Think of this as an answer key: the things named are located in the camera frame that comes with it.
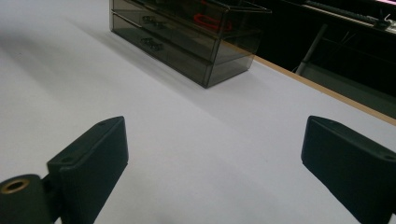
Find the table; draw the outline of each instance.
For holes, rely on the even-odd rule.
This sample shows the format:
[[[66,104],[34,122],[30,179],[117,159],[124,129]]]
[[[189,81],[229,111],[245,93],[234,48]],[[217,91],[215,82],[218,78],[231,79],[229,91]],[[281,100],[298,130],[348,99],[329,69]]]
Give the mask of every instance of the table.
[[[43,177],[94,123],[122,115],[130,164],[95,223],[357,223],[302,165],[306,119],[396,150],[394,119],[260,59],[205,90],[110,33],[108,10],[2,2],[1,180]]]

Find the drawer handle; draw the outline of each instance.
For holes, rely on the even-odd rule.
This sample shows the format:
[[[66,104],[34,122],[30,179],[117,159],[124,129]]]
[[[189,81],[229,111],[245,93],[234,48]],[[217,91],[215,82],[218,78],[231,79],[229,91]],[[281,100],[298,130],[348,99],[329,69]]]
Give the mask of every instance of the drawer handle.
[[[152,24],[154,27],[156,27],[158,29],[165,28],[165,26],[164,26],[165,22],[157,21],[154,16],[143,16],[142,20],[143,20],[144,23],[150,23],[150,24]]]
[[[155,43],[152,38],[141,38],[140,43],[152,51],[160,51],[163,49],[163,44]]]

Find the white table surface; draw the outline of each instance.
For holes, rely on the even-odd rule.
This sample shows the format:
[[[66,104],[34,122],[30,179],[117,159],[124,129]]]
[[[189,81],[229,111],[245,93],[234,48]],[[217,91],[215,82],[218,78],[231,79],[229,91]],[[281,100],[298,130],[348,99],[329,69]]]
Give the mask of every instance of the white table surface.
[[[396,150],[395,126],[261,63],[201,88],[112,34],[105,0],[1,3],[0,181],[122,115],[130,164],[95,223],[357,223],[301,162],[306,119]]]

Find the red object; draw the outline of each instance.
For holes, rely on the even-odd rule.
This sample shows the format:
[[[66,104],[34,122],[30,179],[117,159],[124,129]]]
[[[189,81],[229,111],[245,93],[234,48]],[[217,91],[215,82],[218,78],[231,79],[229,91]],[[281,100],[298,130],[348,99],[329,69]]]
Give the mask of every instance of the red object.
[[[197,22],[200,25],[203,25],[207,28],[213,29],[213,30],[218,30],[220,27],[221,21],[215,20],[211,17],[208,17],[206,15],[203,15],[201,13],[197,13],[194,15],[194,21]],[[231,31],[233,29],[233,26],[230,21],[227,21],[224,27],[224,31]]]

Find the acrylic drawer organizer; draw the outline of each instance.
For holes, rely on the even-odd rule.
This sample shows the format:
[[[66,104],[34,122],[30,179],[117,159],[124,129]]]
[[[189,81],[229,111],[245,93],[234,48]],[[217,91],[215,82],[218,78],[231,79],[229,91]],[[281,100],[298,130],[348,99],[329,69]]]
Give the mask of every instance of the acrylic drawer organizer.
[[[110,0],[112,32],[208,88],[245,72],[271,10],[236,0]]]

